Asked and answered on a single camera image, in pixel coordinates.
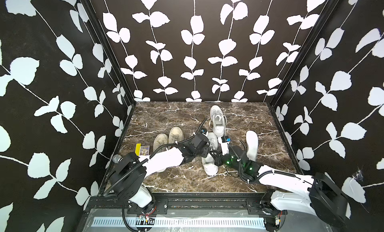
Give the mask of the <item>white sneaker one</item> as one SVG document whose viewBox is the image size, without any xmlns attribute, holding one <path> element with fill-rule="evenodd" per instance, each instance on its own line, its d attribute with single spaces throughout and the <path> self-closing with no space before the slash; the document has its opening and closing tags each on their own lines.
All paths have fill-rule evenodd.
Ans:
<svg viewBox="0 0 384 232">
<path fill-rule="evenodd" d="M 218 105 L 213 105 L 211 107 L 210 119 L 213 133 L 216 135 L 217 138 L 223 137 L 226 132 L 227 119 Z"/>
<path fill-rule="evenodd" d="M 218 148 L 218 138 L 213 132 L 207 132 L 207 138 L 210 141 L 210 151 Z M 218 166 L 215 165 L 215 159 L 208 153 L 206 158 L 202 158 L 202 165 L 208 176 L 214 176 L 218 173 Z"/>
</svg>

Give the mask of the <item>white shoe insole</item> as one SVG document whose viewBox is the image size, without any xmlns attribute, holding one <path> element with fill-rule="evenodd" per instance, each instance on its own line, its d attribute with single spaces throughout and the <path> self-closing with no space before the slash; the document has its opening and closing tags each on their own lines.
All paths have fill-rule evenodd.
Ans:
<svg viewBox="0 0 384 232">
<path fill-rule="evenodd" d="M 256 162 L 258 156 L 259 139 L 258 135 L 254 131 L 247 131 L 246 133 L 247 142 L 247 157 L 249 160 Z"/>
</svg>

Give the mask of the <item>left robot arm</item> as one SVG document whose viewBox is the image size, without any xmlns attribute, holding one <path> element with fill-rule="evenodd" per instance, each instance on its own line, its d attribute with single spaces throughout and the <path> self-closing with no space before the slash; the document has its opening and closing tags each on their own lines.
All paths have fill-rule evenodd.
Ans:
<svg viewBox="0 0 384 232">
<path fill-rule="evenodd" d="M 195 157 L 208 155 L 210 141 L 202 133 L 202 127 L 206 121 L 207 119 L 204 119 L 196 133 L 188 139 L 159 146 L 149 156 L 129 153 L 119 159 L 115 168 L 108 175 L 111 186 L 105 190 L 103 196 L 114 195 L 115 201 L 123 204 L 123 223 L 129 231 L 135 232 L 136 230 L 128 224 L 126 219 L 127 203 L 134 203 L 141 208 L 142 215 L 146 219 L 157 208 L 154 196 L 142 185 L 145 178 L 167 168 L 190 163 Z"/>
</svg>

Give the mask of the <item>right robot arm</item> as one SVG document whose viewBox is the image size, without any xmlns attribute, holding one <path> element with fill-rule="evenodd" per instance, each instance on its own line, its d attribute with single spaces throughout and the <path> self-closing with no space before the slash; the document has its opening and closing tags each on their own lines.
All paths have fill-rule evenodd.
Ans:
<svg viewBox="0 0 384 232">
<path fill-rule="evenodd" d="M 345 193 L 326 175 L 304 176 L 273 169 L 257 162 L 258 139 L 247 139 L 243 147 L 227 146 L 228 153 L 211 150 L 216 166 L 227 166 L 238 172 L 249 185 L 275 187 L 259 202 L 267 214 L 296 211 L 317 216 L 338 228 L 346 227 L 348 200 Z"/>
</svg>

